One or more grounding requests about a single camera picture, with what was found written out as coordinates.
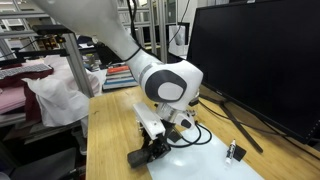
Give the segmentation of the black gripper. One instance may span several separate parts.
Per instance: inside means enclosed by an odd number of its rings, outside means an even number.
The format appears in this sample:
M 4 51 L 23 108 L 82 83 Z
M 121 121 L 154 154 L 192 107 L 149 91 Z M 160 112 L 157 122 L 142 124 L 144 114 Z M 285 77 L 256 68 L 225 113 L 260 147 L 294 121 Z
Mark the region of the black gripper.
M 152 140 L 146 130 L 142 131 L 144 142 L 141 147 L 143 153 L 143 160 L 145 162 L 152 162 L 155 159 L 164 157 L 168 152 L 171 151 L 171 147 L 167 142 L 168 136 L 171 134 L 174 124 L 162 120 L 165 127 L 165 134 L 160 134 L 155 140 Z

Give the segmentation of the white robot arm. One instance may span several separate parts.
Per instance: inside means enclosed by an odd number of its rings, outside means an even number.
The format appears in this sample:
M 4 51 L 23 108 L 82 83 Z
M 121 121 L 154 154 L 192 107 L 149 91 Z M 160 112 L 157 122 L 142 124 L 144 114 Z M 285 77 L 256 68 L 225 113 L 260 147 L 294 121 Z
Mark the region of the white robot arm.
M 108 46 L 129 66 L 145 95 L 158 104 L 154 111 L 144 103 L 133 105 L 145 142 L 127 155 L 132 166 L 165 156 L 171 150 L 167 133 L 172 126 L 195 127 L 187 107 L 198 96 L 203 72 L 186 60 L 168 64 L 147 53 L 125 30 L 116 0 L 32 1 L 71 31 Z

